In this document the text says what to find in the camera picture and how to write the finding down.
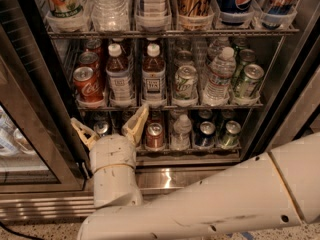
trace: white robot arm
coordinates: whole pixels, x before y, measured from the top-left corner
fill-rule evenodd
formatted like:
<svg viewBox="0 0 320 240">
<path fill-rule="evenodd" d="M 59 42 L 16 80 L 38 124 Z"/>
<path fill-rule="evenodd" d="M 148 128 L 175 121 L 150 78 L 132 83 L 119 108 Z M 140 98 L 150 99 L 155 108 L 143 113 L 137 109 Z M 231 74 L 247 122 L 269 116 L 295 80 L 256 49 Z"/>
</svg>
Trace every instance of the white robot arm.
<svg viewBox="0 0 320 240">
<path fill-rule="evenodd" d="M 83 222 L 78 240 L 184 239 L 319 222 L 319 150 L 320 134 L 310 135 L 149 203 L 142 202 L 137 190 L 134 166 L 125 165 L 131 170 L 119 186 L 128 188 L 123 195 L 112 194 L 116 201 L 110 200 L 110 193 L 94 192 L 95 200 L 96 195 L 107 200 L 97 207 L 107 207 Z M 101 184 L 117 190 L 116 181 L 109 184 L 109 179 Z"/>
</svg>

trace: floor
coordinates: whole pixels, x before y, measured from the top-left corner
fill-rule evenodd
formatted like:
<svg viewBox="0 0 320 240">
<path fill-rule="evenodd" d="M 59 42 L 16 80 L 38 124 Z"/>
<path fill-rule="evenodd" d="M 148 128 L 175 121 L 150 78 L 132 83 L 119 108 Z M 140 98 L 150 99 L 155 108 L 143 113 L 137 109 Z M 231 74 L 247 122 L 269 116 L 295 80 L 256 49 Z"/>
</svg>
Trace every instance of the floor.
<svg viewBox="0 0 320 240">
<path fill-rule="evenodd" d="M 19 222 L 4 223 L 13 231 L 38 237 L 43 240 L 73 240 L 76 239 L 82 220 L 57 220 L 43 223 Z M 23 237 L 15 236 L 0 228 L 1 240 L 22 240 Z M 302 225 L 284 229 L 270 229 L 235 233 L 232 235 L 215 235 L 211 238 L 196 238 L 192 240 L 320 240 L 320 224 Z"/>
</svg>

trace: black cable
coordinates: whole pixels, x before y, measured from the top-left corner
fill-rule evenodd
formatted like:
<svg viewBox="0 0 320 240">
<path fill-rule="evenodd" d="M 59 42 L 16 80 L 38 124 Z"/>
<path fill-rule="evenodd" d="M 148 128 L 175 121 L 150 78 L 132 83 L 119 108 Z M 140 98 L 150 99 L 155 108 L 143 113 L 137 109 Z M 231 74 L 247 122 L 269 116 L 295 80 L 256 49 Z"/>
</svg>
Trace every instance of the black cable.
<svg viewBox="0 0 320 240">
<path fill-rule="evenodd" d="M 7 228 L 7 226 L 5 226 L 1 221 L 0 221 L 0 227 L 2 227 L 5 231 L 7 231 L 11 234 L 14 234 L 16 236 L 21 236 L 21 237 L 24 237 L 27 239 L 33 239 L 33 240 L 44 240 L 43 238 L 39 238 L 39 237 L 35 237 L 35 236 L 27 236 L 27 235 L 15 232 L 15 231 L 11 230 L 10 228 Z"/>
</svg>

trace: open refrigerator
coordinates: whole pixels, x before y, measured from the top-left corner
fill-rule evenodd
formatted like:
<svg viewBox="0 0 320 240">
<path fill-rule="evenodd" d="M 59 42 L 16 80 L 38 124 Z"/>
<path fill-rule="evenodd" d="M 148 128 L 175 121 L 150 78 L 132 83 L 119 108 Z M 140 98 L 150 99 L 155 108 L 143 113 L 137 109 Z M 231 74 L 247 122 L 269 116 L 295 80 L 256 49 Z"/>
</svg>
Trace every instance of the open refrigerator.
<svg viewBox="0 0 320 240">
<path fill-rule="evenodd" d="M 165 122 L 163 148 L 146 149 L 145 138 L 137 147 L 136 179 L 145 199 L 167 194 L 221 172 L 268 150 L 273 143 L 284 144 L 283 141 L 277 142 L 275 137 L 288 135 L 288 131 L 277 132 L 286 116 L 289 126 L 290 119 L 305 118 L 308 121 L 315 116 L 320 99 L 311 95 L 304 99 L 299 96 L 311 87 L 312 93 L 320 91 L 315 82 L 319 74 L 319 0 L 295 1 L 297 14 L 292 24 L 274 31 L 257 25 L 254 6 L 248 13 L 252 18 L 245 20 L 246 26 L 223 28 L 214 0 L 209 16 L 204 19 L 206 28 L 185 31 L 181 28 L 184 19 L 177 13 L 177 1 L 167 0 L 167 3 L 170 10 L 163 18 L 160 30 L 154 31 L 150 25 L 145 28 L 148 22 L 137 13 L 137 0 L 129 0 L 130 30 L 95 31 L 90 20 L 86 19 L 86 28 L 64 32 L 55 29 L 48 19 L 45 0 L 0 0 L 1 76 L 4 79 L 0 83 L 3 88 L 1 106 L 37 153 L 33 156 L 37 161 L 33 166 L 29 166 L 30 159 L 24 154 L 20 155 L 22 159 L 17 156 L 0 157 L 3 164 L 1 219 L 86 217 L 94 211 L 88 149 L 72 128 L 70 118 L 75 117 L 89 127 L 93 127 L 97 117 L 108 118 L 113 132 L 119 132 L 125 114 L 134 113 L 144 102 L 140 51 L 148 37 L 160 38 L 165 47 L 163 56 L 167 64 L 168 88 L 165 100 L 150 108 L 151 114 L 160 113 Z M 201 103 L 199 91 L 199 99 L 195 103 L 188 106 L 177 104 L 172 96 L 173 76 L 170 73 L 174 67 L 175 41 L 191 40 L 196 67 L 201 68 L 207 40 L 218 36 L 247 38 L 250 49 L 256 52 L 258 64 L 265 70 L 259 97 L 250 104 L 239 105 L 228 99 L 226 104 L 209 106 Z M 77 100 L 72 74 L 78 56 L 83 52 L 83 44 L 89 39 L 102 39 L 109 43 L 112 38 L 128 38 L 134 44 L 136 77 L 133 102 L 130 106 L 113 106 L 110 93 L 106 91 L 106 103 L 99 108 L 82 106 Z M 19 99 L 14 95 L 14 89 L 17 89 Z M 290 109 L 299 104 L 302 108 L 310 107 L 310 111 L 292 116 Z M 190 148 L 171 150 L 170 119 L 173 113 L 182 110 L 186 110 L 190 117 L 201 110 L 215 114 L 224 110 L 235 111 L 242 128 L 239 143 L 228 149 L 219 145 L 199 149 L 193 145 L 190 135 Z M 22 180 L 21 177 L 18 180 L 16 175 L 22 175 Z"/>
</svg>

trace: door handle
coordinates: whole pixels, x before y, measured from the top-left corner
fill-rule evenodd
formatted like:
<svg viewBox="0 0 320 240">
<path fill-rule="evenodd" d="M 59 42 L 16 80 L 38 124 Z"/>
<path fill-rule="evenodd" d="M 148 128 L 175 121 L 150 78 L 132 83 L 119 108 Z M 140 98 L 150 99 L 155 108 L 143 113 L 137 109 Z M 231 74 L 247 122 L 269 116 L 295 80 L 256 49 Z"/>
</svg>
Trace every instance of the door handle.
<svg viewBox="0 0 320 240">
<path fill-rule="evenodd" d="M 6 63 L 2 59 L 2 56 L 0 55 L 0 85 L 5 85 L 8 83 L 8 72 Z"/>
</svg>

